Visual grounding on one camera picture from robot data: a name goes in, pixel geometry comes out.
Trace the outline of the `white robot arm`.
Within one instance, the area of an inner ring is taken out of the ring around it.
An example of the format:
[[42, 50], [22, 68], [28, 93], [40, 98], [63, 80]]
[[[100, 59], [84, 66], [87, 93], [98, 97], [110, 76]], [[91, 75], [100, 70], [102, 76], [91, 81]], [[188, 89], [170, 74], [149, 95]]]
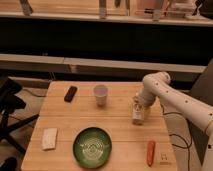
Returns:
[[139, 103], [147, 108], [160, 98], [183, 114], [194, 125], [209, 136], [201, 171], [213, 169], [213, 107], [186, 95], [170, 86], [167, 72], [157, 72], [143, 77], [143, 88], [139, 92]]

